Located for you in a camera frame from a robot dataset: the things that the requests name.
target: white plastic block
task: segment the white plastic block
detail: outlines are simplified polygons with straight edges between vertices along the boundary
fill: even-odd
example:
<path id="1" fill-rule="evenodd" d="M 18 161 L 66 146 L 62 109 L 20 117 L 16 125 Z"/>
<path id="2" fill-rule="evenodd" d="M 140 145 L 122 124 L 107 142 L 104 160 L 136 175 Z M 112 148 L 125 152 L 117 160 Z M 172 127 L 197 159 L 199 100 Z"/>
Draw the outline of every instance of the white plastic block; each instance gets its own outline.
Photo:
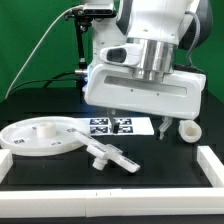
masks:
<path id="1" fill-rule="evenodd" d="M 0 183 L 5 178 L 13 164 L 12 153 L 9 149 L 0 150 Z"/>
<path id="2" fill-rule="evenodd" d="M 0 192 L 0 217 L 85 217 L 85 198 L 85 191 Z"/>
<path id="3" fill-rule="evenodd" d="M 224 214 L 224 189 L 134 189 L 88 197 L 86 216 Z"/>
<path id="4" fill-rule="evenodd" d="M 213 187 L 224 188 L 224 166 L 209 146 L 199 146 L 197 162 Z"/>

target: white handle piece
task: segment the white handle piece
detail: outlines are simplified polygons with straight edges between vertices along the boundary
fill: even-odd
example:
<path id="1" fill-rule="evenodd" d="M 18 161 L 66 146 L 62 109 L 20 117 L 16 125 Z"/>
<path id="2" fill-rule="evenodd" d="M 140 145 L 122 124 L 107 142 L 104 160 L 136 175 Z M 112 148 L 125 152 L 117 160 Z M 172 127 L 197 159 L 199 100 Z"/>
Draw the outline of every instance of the white handle piece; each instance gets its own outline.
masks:
<path id="1" fill-rule="evenodd" d="M 184 141 L 194 143 L 201 138 L 202 130 L 194 121 L 180 121 L 179 133 Z"/>
<path id="2" fill-rule="evenodd" d="M 103 170 L 108 160 L 114 161 L 131 173 L 135 173 L 140 169 L 138 164 L 122 156 L 123 152 L 113 145 L 104 145 L 79 131 L 75 132 L 75 138 L 87 145 L 87 152 L 96 157 L 93 167 L 98 170 Z"/>

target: white robot body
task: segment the white robot body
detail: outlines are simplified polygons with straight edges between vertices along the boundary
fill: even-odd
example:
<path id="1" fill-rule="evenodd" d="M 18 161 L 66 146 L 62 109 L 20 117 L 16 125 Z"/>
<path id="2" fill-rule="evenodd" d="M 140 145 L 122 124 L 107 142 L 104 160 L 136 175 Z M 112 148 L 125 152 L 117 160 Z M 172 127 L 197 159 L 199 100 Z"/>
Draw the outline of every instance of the white robot body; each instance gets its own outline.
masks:
<path id="1" fill-rule="evenodd" d="M 196 12 L 200 0 L 131 2 L 130 15 L 122 10 L 121 0 L 117 18 L 93 22 L 94 55 L 88 69 L 86 102 L 195 119 L 206 77 L 174 70 L 172 65 L 175 49 L 192 22 L 185 12 Z M 130 17 L 126 34 L 116 25 L 122 16 Z"/>
<path id="2" fill-rule="evenodd" d="M 178 45 L 178 31 L 189 3 L 189 0 L 133 1 L 127 37 Z"/>
<path id="3" fill-rule="evenodd" d="M 133 69 L 100 64 L 92 72 L 85 94 L 90 105 L 181 119 L 195 119 L 200 110 L 202 74 L 175 71 L 162 83 L 132 77 Z"/>

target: black table surface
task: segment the black table surface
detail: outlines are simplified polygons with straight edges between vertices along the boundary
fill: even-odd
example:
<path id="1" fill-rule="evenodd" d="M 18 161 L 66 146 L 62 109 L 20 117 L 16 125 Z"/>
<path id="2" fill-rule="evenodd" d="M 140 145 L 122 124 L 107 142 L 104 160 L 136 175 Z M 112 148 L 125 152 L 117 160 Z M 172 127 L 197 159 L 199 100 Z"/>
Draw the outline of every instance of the black table surface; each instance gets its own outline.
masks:
<path id="1" fill-rule="evenodd" d="M 161 117 L 119 111 L 119 116 L 150 116 L 155 133 Z M 178 134 L 179 120 L 174 119 L 162 141 L 154 136 L 101 136 L 96 139 L 124 151 L 141 169 L 130 174 L 110 162 L 103 171 L 92 167 L 94 157 L 82 148 L 50 157 L 13 155 L 13 167 L 0 185 L 0 191 L 71 190 L 113 188 L 211 187 L 196 162 L 198 145 L 210 146 L 224 159 L 224 104 L 207 91 L 203 92 L 200 116 L 202 138 L 195 144 L 185 143 Z M 43 116 L 74 118 L 105 117 L 104 108 L 85 103 L 74 88 L 23 89 L 0 103 L 0 130 L 24 119 Z M 223 223 L 223 215 L 145 216 L 103 218 L 0 219 L 0 223 Z"/>

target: black cable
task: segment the black cable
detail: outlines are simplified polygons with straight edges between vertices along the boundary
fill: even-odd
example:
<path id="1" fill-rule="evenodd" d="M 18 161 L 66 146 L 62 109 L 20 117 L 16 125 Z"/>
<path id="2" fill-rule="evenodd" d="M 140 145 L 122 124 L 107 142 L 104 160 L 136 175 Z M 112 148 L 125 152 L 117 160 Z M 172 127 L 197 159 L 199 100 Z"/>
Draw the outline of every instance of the black cable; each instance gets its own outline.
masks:
<path id="1" fill-rule="evenodd" d="M 25 86 L 25 85 L 29 85 L 29 84 L 33 84 L 33 83 L 40 83 L 40 82 L 63 82 L 63 81 L 74 81 L 77 79 L 43 79 L 43 80 L 33 80 L 33 81 L 29 81 L 29 82 L 24 82 L 21 83 L 17 86 L 15 86 L 13 89 L 11 89 L 11 91 L 9 92 L 9 96 L 18 88 L 20 88 L 21 86 Z"/>
<path id="2" fill-rule="evenodd" d="M 182 64 L 175 64 L 174 69 L 178 71 L 184 71 L 184 72 L 192 72 L 192 73 L 202 73 L 204 75 L 207 75 L 205 71 L 202 69 L 199 69 L 197 67 L 191 67 L 189 65 L 182 65 Z"/>
<path id="3" fill-rule="evenodd" d="M 48 81 L 46 84 L 44 84 L 43 88 L 47 88 L 52 82 L 54 82 L 55 79 L 60 79 L 62 77 L 65 77 L 67 75 L 75 74 L 75 72 L 63 72 L 59 75 L 56 75 L 52 78 L 52 80 Z"/>
<path id="4" fill-rule="evenodd" d="M 197 16 L 196 13 L 187 11 L 186 14 L 191 15 L 193 17 L 193 19 L 195 20 L 195 23 L 196 23 L 195 37 L 194 37 L 194 40 L 193 40 L 193 43 L 192 43 L 190 49 L 187 52 L 187 61 L 188 61 L 189 65 L 190 65 L 190 67 L 195 67 L 194 64 L 193 64 L 193 62 L 192 62 L 191 56 L 192 56 L 193 51 L 196 48 L 196 46 L 198 44 L 198 41 L 200 39 L 201 24 L 200 24 L 200 20 L 199 20 L 199 18 L 198 18 L 198 16 Z"/>

